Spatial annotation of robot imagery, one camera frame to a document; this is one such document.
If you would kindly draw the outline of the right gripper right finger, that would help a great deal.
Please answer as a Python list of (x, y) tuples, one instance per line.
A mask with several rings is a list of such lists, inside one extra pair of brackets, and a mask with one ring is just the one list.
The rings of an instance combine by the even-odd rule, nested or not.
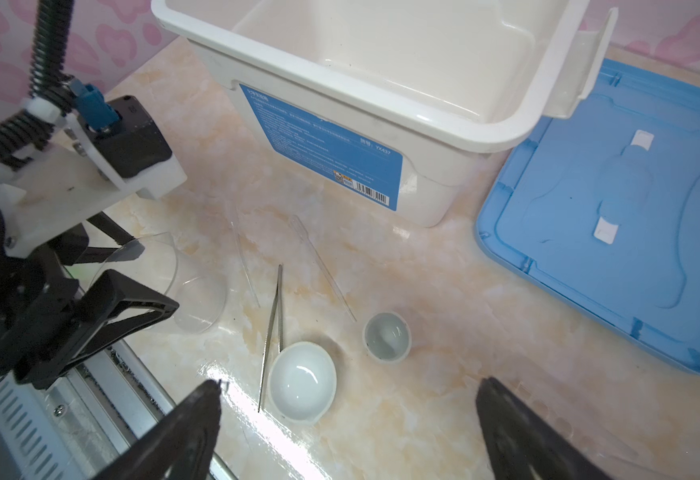
[(593, 464), (495, 377), (475, 399), (496, 479), (607, 479)]

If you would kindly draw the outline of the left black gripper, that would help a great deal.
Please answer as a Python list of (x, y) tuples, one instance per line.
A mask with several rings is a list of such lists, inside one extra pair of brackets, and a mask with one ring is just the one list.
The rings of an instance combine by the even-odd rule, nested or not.
[[(90, 230), (109, 241), (92, 244)], [(179, 303), (115, 270), (76, 301), (66, 266), (138, 259), (145, 247), (100, 212), (36, 248), (5, 252), (0, 213), (0, 377), (46, 389), (68, 371), (132, 333), (172, 317)]]

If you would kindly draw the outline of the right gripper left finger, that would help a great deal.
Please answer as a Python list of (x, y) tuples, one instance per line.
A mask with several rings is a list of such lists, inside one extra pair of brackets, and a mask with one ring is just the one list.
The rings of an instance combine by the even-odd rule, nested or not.
[(221, 393), (219, 381), (204, 381), (96, 477), (207, 478), (220, 430)]

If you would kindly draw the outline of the clear glass beaker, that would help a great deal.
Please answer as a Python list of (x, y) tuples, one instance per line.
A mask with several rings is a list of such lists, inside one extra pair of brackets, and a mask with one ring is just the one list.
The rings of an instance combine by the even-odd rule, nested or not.
[(89, 282), (114, 270), (179, 303), (176, 313), (149, 327), (151, 333), (201, 334), (220, 319), (227, 297), (221, 274), (180, 251), (170, 233), (137, 238), (111, 254)]

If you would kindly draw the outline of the white ceramic evaporating dish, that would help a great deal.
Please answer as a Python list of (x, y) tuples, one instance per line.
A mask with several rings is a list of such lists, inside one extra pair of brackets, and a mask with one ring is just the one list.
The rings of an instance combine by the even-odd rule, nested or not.
[(316, 343), (301, 341), (276, 357), (268, 376), (268, 395), (282, 418), (313, 425), (332, 406), (337, 384), (330, 354)]

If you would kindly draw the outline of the small white ceramic crucible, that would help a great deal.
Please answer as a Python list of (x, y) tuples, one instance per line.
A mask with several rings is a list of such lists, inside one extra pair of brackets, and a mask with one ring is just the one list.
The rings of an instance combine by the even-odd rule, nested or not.
[(412, 347), (408, 323), (395, 312), (381, 312), (370, 318), (362, 331), (367, 353), (381, 363), (403, 361)]

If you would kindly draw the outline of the metal tweezers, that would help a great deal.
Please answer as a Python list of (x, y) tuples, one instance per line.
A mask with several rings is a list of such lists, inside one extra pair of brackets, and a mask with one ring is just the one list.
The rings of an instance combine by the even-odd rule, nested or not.
[(275, 288), (273, 301), (271, 304), (271, 310), (270, 310), (270, 315), (269, 315), (269, 319), (268, 319), (268, 326), (267, 326), (265, 343), (264, 343), (264, 348), (263, 348), (259, 391), (258, 391), (258, 399), (257, 399), (257, 413), (262, 411), (262, 406), (263, 406), (264, 398), (265, 398), (265, 386), (266, 386), (266, 380), (267, 380), (268, 362), (269, 362), (270, 350), (271, 350), (272, 341), (273, 341), (272, 340), (273, 339), (273, 332), (275, 330), (276, 316), (277, 316), (278, 310), (279, 310), (282, 277), (283, 277), (283, 264), (279, 264), (278, 269), (277, 269), (276, 288)]

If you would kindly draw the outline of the white plastic storage bin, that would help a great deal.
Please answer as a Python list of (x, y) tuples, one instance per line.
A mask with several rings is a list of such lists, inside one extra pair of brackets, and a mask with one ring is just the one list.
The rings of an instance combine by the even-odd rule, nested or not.
[(593, 90), (585, 1), (155, 1), (270, 151), (423, 227)]

